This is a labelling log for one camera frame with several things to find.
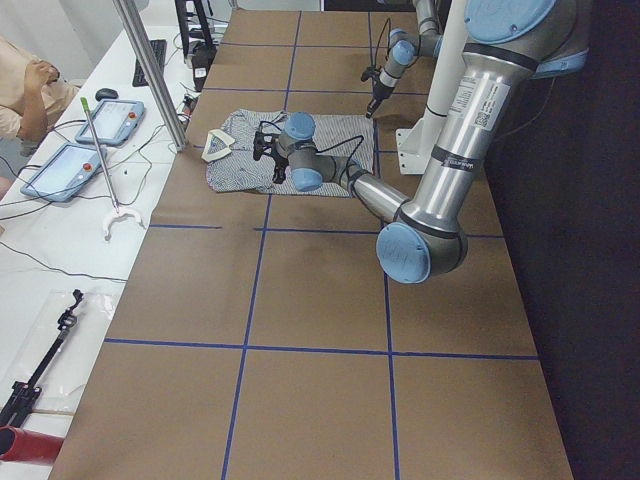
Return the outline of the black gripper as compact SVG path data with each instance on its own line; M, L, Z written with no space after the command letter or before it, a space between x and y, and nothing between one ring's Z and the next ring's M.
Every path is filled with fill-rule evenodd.
M282 184L286 180L286 168L289 166L288 159L279 151L279 134L256 131L253 139L253 160L259 161L263 156L268 156L274 160L274 173L272 182Z
M371 80L373 82L372 100L366 107L366 117L371 118L380 106L380 102L388 99L393 92L393 80L384 68L368 67L361 75L361 81Z

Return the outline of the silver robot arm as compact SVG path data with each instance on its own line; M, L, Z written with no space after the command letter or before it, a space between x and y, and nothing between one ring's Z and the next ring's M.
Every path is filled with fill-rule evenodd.
M443 28L434 1L412 1L416 10L418 34L410 35L401 28L391 28L391 20L385 21L388 29L386 63L380 67L376 59L361 75L361 81L372 82L372 99L367 105L366 117L371 118L382 102L388 99L404 72L420 57L437 58L443 43Z
M389 34L387 61L369 67L373 83L368 112L389 98L403 73L419 57L439 66L457 53L462 69L448 96L449 109L433 141L421 140L416 158L421 180L406 196L349 157L319 150L315 123L293 113L272 132L258 129L255 159L271 157L274 180L291 179L302 192L335 183L358 198L384 225L376 242L381 268L399 283L416 284L456 269L467 238L458 214L483 166L517 86L581 69L588 53L592 5L588 1L461 1L445 24L431 1L414 5L418 31Z

